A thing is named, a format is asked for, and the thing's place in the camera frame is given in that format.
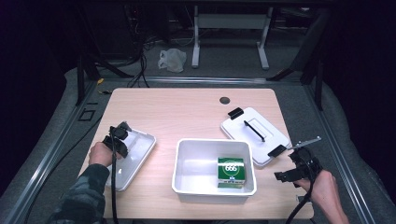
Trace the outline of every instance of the white lid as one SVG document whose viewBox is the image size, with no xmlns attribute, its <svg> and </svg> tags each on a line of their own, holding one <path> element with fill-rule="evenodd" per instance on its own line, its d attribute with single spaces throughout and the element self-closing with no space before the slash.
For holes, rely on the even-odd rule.
<svg viewBox="0 0 396 224">
<path fill-rule="evenodd" d="M 243 112 L 237 118 L 223 121 L 221 129 L 232 139 L 248 142 L 253 162 L 263 167 L 273 158 L 269 157 L 268 153 L 279 145 L 289 147 L 290 140 L 255 109 L 248 107 Z"/>
</svg>

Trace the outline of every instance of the gray carpet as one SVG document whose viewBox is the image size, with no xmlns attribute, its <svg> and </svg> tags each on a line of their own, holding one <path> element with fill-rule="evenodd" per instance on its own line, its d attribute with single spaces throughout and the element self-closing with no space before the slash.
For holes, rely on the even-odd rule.
<svg viewBox="0 0 396 224">
<path fill-rule="evenodd" d="M 293 60 L 299 44 L 301 35 L 278 30 L 270 36 L 267 56 L 270 63 L 270 70 L 262 71 L 260 60 L 255 49 L 255 38 L 251 38 L 254 33 L 239 34 L 237 38 L 242 38 L 235 42 L 235 34 L 219 35 L 212 34 L 207 39 L 202 38 L 201 42 L 201 61 L 198 69 L 191 68 L 192 47 L 182 47 L 179 44 L 165 45 L 157 43 L 153 49 L 146 51 L 148 58 L 148 68 L 146 76 L 151 88 L 270 88 L 276 93 L 279 105 L 284 116 L 291 142 L 296 143 L 316 136 L 321 136 L 322 140 L 315 143 L 310 148 L 320 159 L 325 169 L 330 170 L 336 177 L 339 184 L 339 191 L 342 198 L 342 204 L 351 223 L 396 223 L 396 209 L 394 204 L 387 198 L 387 193 L 383 190 L 380 180 L 377 178 L 375 171 L 370 169 L 364 161 L 361 160 L 356 148 L 349 139 L 347 120 L 342 107 L 338 104 L 337 99 L 332 91 L 325 85 L 323 89 L 323 112 L 318 112 L 312 103 L 310 87 L 301 86 L 297 82 L 299 73 L 294 73 L 286 77 L 279 83 L 218 83 L 211 84 L 205 82 L 163 82 L 158 81 L 157 77 L 221 77 L 221 78 L 261 78 L 272 77 L 280 69 L 287 67 Z M 185 51 L 188 60 L 185 64 L 185 70 L 180 74 L 170 73 L 166 70 L 159 70 L 157 62 L 162 49 L 177 48 Z M 9 185 L 7 191 L 0 200 L 0 222 L 6 223 L 9 214 L 12 214 L 14 204 L 22 195 L 29 180 L 34 175 L 40 162 L 45 157 L 49 149 L 52 148 L 54 141 L 59 140 L 60 135 L 64 137 L 62 153 L 66 153 L 75 143 L 81 139 L 84 134 L 93 126 L 94 128 L 82 138 L 82 140 L 71 150 L 71 152 L 60 163 L 58 168 L 49 176 L 48 181 L 38 194 L 30 213 L 28 223 L 44 223 L 49 217 L 54 206 L 57 204 L 62 194 L 75 182 L 81 164 L 87 154 L 89 145 L 95 133 L 94 123 L 103 114 L 109 95 L 103 95 L 98 91 L 112 91 L 119 87 L 126 87 L 129 79 L 117 78 L 105 69 L 100 69 L 101 74 L 105 77 L 105 82 L 97 87 L 97 90 L 87 91 L 87 100 L 83 105 L 75 107 L 77 100 L 77 78 L 76 70 L 71 70 L 65 74 L 67 78 L 67 88 L 64 97 L 59 103 L 53 118 L 48 125 L 47 130 L 43 133 L 42 138 L 32 151 L 31 156 L 22 166 L 19 173 Z M 122 67 L 121 70 L 129 74 L 136 75 L 140 71 L 138 64 L 132 64 Z M 87 90 L 90 90 L 90 82 L 86 82 Z M 330 124 L 332 133 L 334 133 L 338 146 L 342 149 L 343 156 L 348 163 L 348 169 L 354 176 L 354 183 L 359 186 L 364 202 L 370 210 L 373 218 L 364 221 L 357 211 L 353 195 L 343 179 L 337 162 L 332 153 L 332 139 L 322 125 L 322 117 Z M 72 120 L 67 134 L 62 133 L 63 127 L 67 121 Z M 327 223 L 321 211 L 314 206 L 314 220 L 317 223 Z M 285 220 L 270 220 L 270 223 L 284 223 Z M 131 223 L 131 220 L 122 220 L 121 223 Z M 309 220 L 295 220 L 293 223 L 311 223 Z"/>
</svg>

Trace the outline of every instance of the human hand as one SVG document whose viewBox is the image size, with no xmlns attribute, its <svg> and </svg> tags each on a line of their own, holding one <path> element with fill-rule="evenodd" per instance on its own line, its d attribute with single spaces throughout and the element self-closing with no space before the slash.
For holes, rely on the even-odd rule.
<svg viewBox="0 0 396 224">
<path fill-rule="evenodd" d="M 294 181 L 294 184 L 309 191 L 310 181 L 307 179 Z M 329 171 L 322 170 L 317 176 L 312 189 L 311 199 L 320 207 L 330 223 L 349 223 L 341 206 L 337 182 Z"/>
<path fill-rule="evenodd" d="M 90 159 L 88 164 L 102 164 L 104 166 L 111 165 L 113 152 L 102 142 L 97 142 L 91 147 Z M 117 153 L 117 159 L 120 159 L 120 154 Z"/>
</svg>

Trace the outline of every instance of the human arm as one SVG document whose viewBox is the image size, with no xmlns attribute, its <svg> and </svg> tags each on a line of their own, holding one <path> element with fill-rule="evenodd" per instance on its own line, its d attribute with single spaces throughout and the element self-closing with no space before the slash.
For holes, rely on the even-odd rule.
<svg viewBox="0 0 396 224">
<path fill-rule="evenodd" d="M 307 179 L 294 181 L 294 184 L 301 186 L 306 191 L 310 188 L 310 181 Z M 341 205 L 337 182 L 329 171 L 322 170 L 319 173 L 311 193 L 311 200 L 318 205 L 330 223 L 349 223 Z"/>
<path fill-rule="evenodd" d="M 63 196 L 48 223 L 100 223 L 105 212 L 103 192 L 109 175 L 112 152 L 103 143 L 90 151 L 89 166 Z"/>
</svg>

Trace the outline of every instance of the camouflage sleeve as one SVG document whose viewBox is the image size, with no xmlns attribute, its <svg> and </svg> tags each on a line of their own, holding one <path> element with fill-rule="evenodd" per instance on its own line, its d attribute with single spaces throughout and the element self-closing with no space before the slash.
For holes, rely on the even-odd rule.
<svg viewBox="0 0 396 224">
<path fill-rule="evenodd" d="M 101 223 L 108 175 L 108 169 L 101 164 L 88 166 L 63 196 L 48 223 Z"/>
</svg>

